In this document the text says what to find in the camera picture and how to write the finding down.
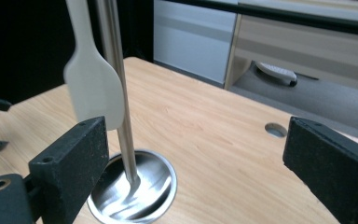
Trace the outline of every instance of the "metal base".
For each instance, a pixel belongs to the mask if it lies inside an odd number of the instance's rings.
[[[114,156],[88,198],[102,223],[150,223],[170,207],[177,190],[176,173],[161,155],[135,150],[139,180],[130,186],[121,154]]]

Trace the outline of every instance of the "white paddle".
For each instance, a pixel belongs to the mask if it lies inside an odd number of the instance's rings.
[[[66,0],[66,5],[75,33],[76,49],[65,66],[63,76],[77,120],[105,116],[106,130],[114,130],[124,119],[120,79],[95,47],[87,0]]]

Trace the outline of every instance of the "white cabinet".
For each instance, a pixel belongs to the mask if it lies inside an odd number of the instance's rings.
[[[154,60],[223,85],[236,15],[159,0],[154,10]]]

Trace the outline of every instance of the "metal rod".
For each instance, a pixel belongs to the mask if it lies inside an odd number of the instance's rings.
[[[117,1],[96,0],[96,3],[103,38],[103,53],[107,62],[116,70],[123,86],[125,114],[123,124],[117,129],[117,135],[126,177],[130,182],[130,185],[134,186],[139,182],[139,176],[137,174],[135,152],[133,148]]]

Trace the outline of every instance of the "wooden tabletop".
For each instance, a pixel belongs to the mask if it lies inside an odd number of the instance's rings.
[[[285,138],[265,131],[291,115],[139,59],[125,71],[135,148],[162,154],[178,176],[157,223],[337,223],[283,165]],[[66,86],[0,112],[0,175],[28,175],[28,161],[76,123]],[[116,131],[108,141],[118,153]],[[85,204],[76,223],[98,221]]]

